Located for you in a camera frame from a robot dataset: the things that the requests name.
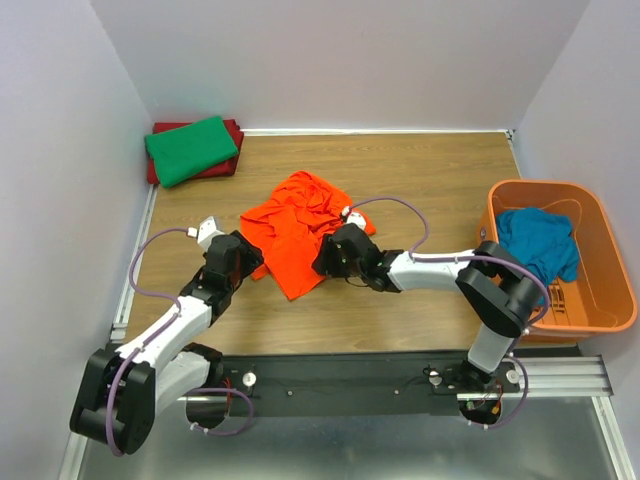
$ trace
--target wooden surface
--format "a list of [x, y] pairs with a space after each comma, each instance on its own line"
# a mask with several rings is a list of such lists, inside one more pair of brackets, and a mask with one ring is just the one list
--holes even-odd
[[[414, 203], [431, 225], [418, 249], [426, 253], [475, 247], [489, 188], [518, 177], [499, 133], [247, 137], [234, 177], [160, 188], [149, 234], [198, 226], [209, 215], [221, 219], [225, 231], [237, 229], [241, 213], [297, 170], [319, 175], [354, 201], [387, 194]], [[423, 234], [419, 219], [402, 205], [376, 202], [363, 209], [378, 228], [374, 241], [381, 249], [409, 248]], [[159, 238], [144, 255], [140, 285], [178, 293], [201, 266], [201, 255], [181, 234]], [[127, 340], [168, 307], [136, 296]], [[468, 348], [479, 325], [458, 293], [377, 293], [331, 279], [290, 302], [267, 277], [246, 280], [227, 312], [196, 341], [225, 354]]]

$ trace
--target orange plastic bin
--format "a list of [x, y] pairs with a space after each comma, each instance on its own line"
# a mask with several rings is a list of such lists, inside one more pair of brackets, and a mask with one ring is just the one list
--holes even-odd
[[598, 199], [571, 183], [506, 180], [489, 192], [478, 239], [497, 242], [496, 215], [526, 207], [567, 215], [580, 252], [578, 279], [571, 283], [556, 279], [549, 286], [551, 308], [527, 339], [578, 341], [629, 328], [636, 319], [636, 299]]

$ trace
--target orange shirt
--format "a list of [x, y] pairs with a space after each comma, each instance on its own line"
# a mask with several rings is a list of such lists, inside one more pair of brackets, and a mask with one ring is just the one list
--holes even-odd
[[[253, 279], [270, 272], [289, 300], [309, 292], [324, 279], [311, 268], [322, 237], [343, 225], [340, 214], [352, 203], [349, 195], [309, 172], [292, 174], [269, 200], [240, 217], [242, 234], [264, 257]], [[365, 232], [373, 235], [375, 227], [362, 215]]]

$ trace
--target metal floor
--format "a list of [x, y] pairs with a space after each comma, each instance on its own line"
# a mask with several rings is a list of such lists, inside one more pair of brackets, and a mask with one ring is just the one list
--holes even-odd
[[[515, 400], [505, 401], [507, 411]], [[616, 478], [590, 398], [534, 398], [505, 427], [461, 418], [397, 415], [257, 418], [238, 437], [189, 430], [184, 401], [156, 419], [134, 455], [89, 442], [79, 478], [413, 480]], [[230, 428], [228, 419], [221, 428]]]

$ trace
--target white wall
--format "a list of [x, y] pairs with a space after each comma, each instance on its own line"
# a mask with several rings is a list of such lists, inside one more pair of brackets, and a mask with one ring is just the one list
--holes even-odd
[[146, 195], [148, 115], [84, 0], [0, 6], [0, 478], [54, 479]]
[[518, 124], [588, 0], [92, 0], [155, 120]]
[[[526, 176], [582, 183], [604, 202], [640, 298], [640, 4], [593, 0], [515, 135]], [[640, 472], [640, 325], [582, 345], [602, 352]]]

